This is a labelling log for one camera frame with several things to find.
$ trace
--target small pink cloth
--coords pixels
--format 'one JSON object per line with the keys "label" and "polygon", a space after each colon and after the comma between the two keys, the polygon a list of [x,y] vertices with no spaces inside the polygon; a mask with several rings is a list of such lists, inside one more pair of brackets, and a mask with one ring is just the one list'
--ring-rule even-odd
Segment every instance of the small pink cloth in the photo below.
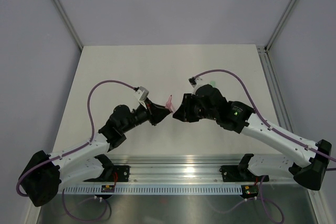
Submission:
{"label": "small pink cloth", "polygon": [[168,101],[166,102],[166,106],[165,106],[166,109],[169,109],[169,111],[171,113],[175,113],[175,108],[172,104],[172,95],[170,95],[170,97],[168,98]]}

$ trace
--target reflective steel surface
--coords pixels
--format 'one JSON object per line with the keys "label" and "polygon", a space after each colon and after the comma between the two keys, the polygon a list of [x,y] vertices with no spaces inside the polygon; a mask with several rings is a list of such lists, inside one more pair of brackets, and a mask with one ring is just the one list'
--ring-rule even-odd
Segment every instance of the reflective steel surface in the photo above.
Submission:
{"label": "reflective steel surface", "polygon": [[[264,197],[275,201],[284,211],[285,223],[317,223],[313,214],[308,192],[298,185],[265,185]],[[76,206],[88,196],[66,195],[66,204],[71,213],[82,219],[99,216],[103,203],[87,201]],[[225,211],[242,201],[240,196],[138,196],[115,195],[108,199],[111,212],[97,223],[108,224],[212,224],[212,223],[271,223],[263,211],[260,201],[248,201],[228,214]],[[280,220],[275,207],[267,205],[272,216]],[[38,224],[81,223],[64,214],[61,196],[42,207]]]}

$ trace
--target gray wall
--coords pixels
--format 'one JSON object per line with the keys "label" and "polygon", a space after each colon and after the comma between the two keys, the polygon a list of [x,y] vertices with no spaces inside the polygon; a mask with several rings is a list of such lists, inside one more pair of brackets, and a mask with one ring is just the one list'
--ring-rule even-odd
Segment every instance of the gray wall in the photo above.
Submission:
{"label": "gray wall", "polygon": [[79,50],[50,0],[0,0],[0,223],[22,223],[18,177],[56,138]]}
{"label": "gray wall", "polygon": [[289,0],[61,0],[84,45],[264,45]]}
{"label": "gray wall", "polygon": [[[296,131],[316,141],[322,138],[330,141],[333,157],[336,157],[335,17],[336,0],[300,0],[271,48]],[[336,172],[328,172],[323,184],[332,210],[336,206],[335,181]]]}

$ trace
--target white work surface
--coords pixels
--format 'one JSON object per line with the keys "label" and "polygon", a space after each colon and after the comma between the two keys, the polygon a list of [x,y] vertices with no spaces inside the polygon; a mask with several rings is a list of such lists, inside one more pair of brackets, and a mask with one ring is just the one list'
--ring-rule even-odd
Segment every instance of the white work surface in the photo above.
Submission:
{"label": "white work surface", "polygon": [[[149,99],[165,105],[169,96],[177,109],[184,93],[192,90],[188,78],[211,69],[227,69],[247,86],[255,104],[267,119],[277,123],[266,79],[255,45],[85,46],[58,131],[54,151],[86,140],[91,127],[86,108],[92,87],[103,80],[120,80],[149,90]],[[249,101],[239,82],[225,73],[202,78],[215,81],[227,100]],[[106,83],[96,89],[91,112],[96,131],[104,126],[113,109],[138,102],[125,86]],[[157,126],[149,122],[126,133],[127,139],[109,154],[118,155],[221,155],[278,153],[242,134],[219,127],[214,121],[183,123],[167,116]]]}

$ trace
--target robotic arm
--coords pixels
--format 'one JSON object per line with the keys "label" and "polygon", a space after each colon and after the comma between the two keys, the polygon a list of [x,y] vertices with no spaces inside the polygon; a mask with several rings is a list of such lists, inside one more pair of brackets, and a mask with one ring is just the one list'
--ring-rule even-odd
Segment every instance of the robotic arm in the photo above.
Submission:
{"label": "robotic arm", "polygon": [[[48,155],[44,151],[35,153],[20,176],[23,178],[20,185],[33,204],[42,206],[59,190],[87,179],[108,181],[113,176],[113,164],[104,154],[124,142],[127,131],[146,121],[155,126],[170,114],[164,106],[152,103],[148,93],[144,87],[137,88],[138,108],[130,111],[126,105],[117,106],[93,139]],[[46,164],[34,168],[43,162]],[[24,176],[30,169],[34,170]]]}
{"label": "robotic arm", "polygon": [[[321,140],[316,143],[304,139],[267,120],[269,126],[265,125],[253,108],[239,101],[227,101],[218,89],[201,78],[191,78],[190,83],[194,90],[184,94],[180,108],[173,114],[175,119],[190,123],[200,119],[214,120],[225,130],[251,136],[284,154],[278,158],[246,154],[238,165],[242,178],[261,175],[293,177],[306,188],[321,188],[329,160],[312,149],[330,155],[329,142]],[[304,148],[284,136],[289,136],[309,148]]]}

